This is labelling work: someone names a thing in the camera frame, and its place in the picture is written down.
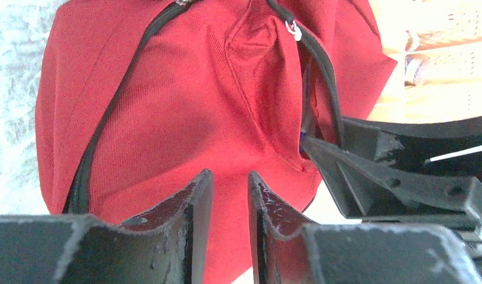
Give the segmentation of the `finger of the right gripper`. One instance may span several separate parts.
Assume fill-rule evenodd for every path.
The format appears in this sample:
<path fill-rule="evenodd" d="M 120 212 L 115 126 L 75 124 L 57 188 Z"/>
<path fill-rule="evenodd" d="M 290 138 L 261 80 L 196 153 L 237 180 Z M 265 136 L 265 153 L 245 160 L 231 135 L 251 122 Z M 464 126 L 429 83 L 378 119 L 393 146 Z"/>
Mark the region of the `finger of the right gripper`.
<path fill-rule="evenodd" d="M 482 229 L 482 183 L 476 177 L 392 169 L 312 137 L 304 138 L 302 146 L 348 219 Z"/>
<path fill-rule="evenodd" d="M 429 162 L 482 145 L 482 116 L 429 124 L 344 118 L 345 148 L 382 166 L 438 176 L 482 177 L 482 151 Z"/>

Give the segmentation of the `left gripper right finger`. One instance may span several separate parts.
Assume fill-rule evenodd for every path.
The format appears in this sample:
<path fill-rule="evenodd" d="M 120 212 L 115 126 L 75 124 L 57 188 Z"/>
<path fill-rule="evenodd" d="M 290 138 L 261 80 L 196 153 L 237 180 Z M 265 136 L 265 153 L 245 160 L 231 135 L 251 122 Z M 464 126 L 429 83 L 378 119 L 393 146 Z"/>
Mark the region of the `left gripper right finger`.
<path fill-rule="evenodd" d="M 462 242 L 432 224 L 318 224 L 248 175 L 255 283 L 482 283 Z"/>

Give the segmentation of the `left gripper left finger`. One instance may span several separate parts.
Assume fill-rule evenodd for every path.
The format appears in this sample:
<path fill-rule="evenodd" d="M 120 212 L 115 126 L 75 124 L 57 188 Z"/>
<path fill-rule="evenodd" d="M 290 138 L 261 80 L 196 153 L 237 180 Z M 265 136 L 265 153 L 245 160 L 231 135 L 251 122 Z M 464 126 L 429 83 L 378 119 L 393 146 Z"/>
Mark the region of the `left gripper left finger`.
<path fill-rule="evenodd" d="M 202 283 L 213 176 L 120 225 L 93 215 L 0 215 L 0 283 Z"/>

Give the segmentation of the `red backpack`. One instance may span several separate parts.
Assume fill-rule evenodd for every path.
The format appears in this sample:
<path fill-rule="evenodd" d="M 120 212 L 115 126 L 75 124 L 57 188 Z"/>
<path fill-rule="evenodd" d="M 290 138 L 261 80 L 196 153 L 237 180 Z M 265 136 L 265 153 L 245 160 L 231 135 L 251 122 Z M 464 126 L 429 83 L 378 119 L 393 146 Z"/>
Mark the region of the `red backpack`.
<path fill-rule="evenodd" d="M 119 223 L 213 173 L 205 283 L 251 267 L 247 177 L 297 209 L 321 176 L 299 149 L 303 99 L 336 142 L 318 63 L 265 1 L 199 1 L 152 33 L 167 1 L 68 1 L 45 47 L 35 108 L 38 173 L 60 214 L 111 99 L 92 159 L 88 212 Z"/>

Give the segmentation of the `blue cap marker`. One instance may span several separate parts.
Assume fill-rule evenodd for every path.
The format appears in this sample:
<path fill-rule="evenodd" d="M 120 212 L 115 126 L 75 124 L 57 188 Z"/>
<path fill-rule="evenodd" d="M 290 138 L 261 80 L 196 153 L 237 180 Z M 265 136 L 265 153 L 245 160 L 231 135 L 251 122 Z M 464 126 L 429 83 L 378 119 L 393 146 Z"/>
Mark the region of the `blue cap marker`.
<path fill-rule="evenodd" d="M 306 132 L 301 131 L 300 136 L 299 136 L 299 152 L 300 153 L 302 153 L 304 151 L 302 145 L 303 145 L 303 141 L 304 141 L 305 136 L 306 136 Z"/>

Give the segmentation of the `orange plastic file organizer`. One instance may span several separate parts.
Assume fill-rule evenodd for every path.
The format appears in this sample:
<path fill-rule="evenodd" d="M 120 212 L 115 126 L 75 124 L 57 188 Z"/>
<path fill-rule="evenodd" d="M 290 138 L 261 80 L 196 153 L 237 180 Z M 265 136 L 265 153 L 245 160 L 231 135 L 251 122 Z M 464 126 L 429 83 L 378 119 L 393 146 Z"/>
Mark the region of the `orange plastic file organizer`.
<path fill-rule="evenodd" d="M 429 123 L 482 115 L 482 1 L 371 1 L 397 63 L 372 121 Z"/>

